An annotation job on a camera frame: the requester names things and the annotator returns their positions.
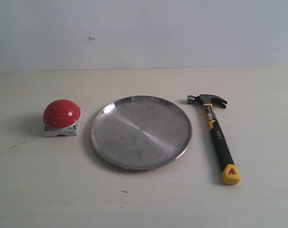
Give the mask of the yellow black claw hammer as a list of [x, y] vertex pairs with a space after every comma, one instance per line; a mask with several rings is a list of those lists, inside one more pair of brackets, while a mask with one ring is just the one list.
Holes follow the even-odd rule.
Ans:
[[216, 95], [200, 94], [198, 96], [188, 95], [187, 103], [198, 103], [204, 109], [223, 182], [226, 185], [239, 183], [241, 175], [234, 164], [225, 136], [214, 111], [214, 104], [225, 109], [228, 102]]

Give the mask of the red dome push button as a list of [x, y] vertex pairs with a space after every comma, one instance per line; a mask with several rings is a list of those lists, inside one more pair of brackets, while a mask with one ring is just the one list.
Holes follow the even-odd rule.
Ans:
[[71, 100], [59, 99], [44, 110], [45, 137], [77, 136], [81, 129], [83, 113]]

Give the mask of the round stainless steel plate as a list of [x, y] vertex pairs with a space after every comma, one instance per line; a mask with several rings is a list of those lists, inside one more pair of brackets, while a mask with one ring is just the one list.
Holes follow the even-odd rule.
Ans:
[[133, 171], [170, 164], [187, 150], [192, 125], [175, 103], [135, 95], [106, 105], [91, 126], [96, 153], [112, 165]]

